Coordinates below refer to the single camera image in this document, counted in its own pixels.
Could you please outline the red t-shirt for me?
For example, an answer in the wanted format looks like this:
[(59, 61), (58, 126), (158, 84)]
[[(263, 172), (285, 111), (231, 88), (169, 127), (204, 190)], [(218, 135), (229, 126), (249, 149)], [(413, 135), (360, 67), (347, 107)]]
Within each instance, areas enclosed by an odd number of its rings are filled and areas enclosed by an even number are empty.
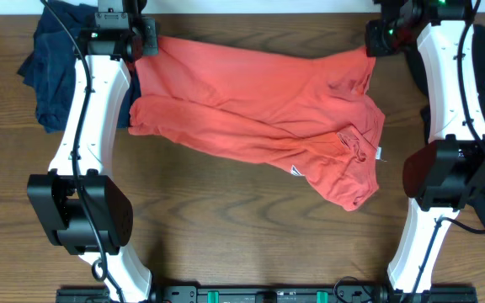
[(129, 132), (277, 167), (356, 210), (379, 188), (375, 64), (364, 48), (305, 59), (163, 36), (136, 63)]

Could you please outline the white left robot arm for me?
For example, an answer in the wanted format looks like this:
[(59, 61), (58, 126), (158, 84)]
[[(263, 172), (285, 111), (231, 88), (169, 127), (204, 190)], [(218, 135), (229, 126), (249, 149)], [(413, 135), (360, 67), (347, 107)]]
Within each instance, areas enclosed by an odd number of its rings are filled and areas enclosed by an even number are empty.
[(133, 209), (113, 180), (117, 122), (131, 85), (129, 64), (158, 53), (154, 19), (97, 13), (75, 43), (74, 94), (61, 144), (27, 195), (49, 242), (64, 247), (104, 282), (96, 301), (154, 302), (152, 272), (130, 243)]

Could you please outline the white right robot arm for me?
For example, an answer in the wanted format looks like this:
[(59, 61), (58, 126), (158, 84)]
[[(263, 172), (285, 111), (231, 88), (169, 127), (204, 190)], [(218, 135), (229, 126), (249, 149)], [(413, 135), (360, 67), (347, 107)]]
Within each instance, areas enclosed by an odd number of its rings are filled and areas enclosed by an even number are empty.
[(475, 291), (434, 287), (432, 271), (450, 226), (485, 185), (485, 119), (479, 104), (472, 40), (480, 6), (473, 1), (381, 1), (381, 17), (366, 25), (367, 55), (390, 56), (411, 45), (420, 55), (430, 123), (425, 147), (404, 163), (408, 217), (387, 268), (382, 302), (462, 302)]

